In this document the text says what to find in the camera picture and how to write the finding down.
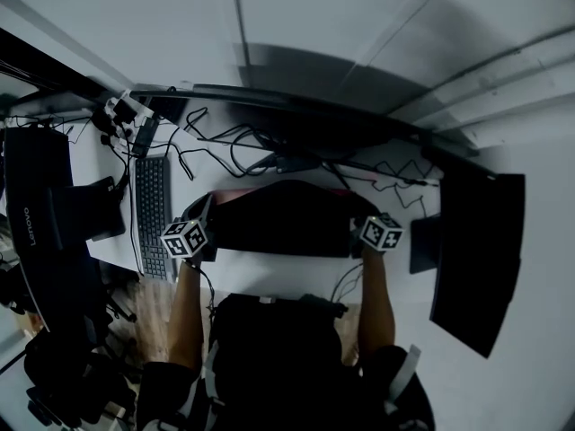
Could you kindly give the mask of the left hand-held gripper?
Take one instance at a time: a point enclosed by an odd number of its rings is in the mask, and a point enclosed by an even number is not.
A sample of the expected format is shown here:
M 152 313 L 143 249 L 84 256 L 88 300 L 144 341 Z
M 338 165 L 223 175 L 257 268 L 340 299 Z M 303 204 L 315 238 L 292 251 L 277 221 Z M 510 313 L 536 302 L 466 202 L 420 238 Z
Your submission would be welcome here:
M 193 259 L 200 255 L 203 261 L 216 260 L 214 234 L 208 229 L 215 205 L 214 195 L 208 193 L 186 208 L 186 221 L 166 226 L 160 240 L 171 259 Z

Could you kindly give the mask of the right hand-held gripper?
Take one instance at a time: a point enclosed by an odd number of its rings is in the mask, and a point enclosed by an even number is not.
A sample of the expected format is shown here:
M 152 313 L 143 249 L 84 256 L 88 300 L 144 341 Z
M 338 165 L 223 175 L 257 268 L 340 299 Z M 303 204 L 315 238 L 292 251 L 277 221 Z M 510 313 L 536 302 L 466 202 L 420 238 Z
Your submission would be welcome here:
M 363 247 L 378 253 L 393 251 L 404 236 L 404 228 L 388 213 L 357 217 L 352 221 L 350 256 L 358 259 Z

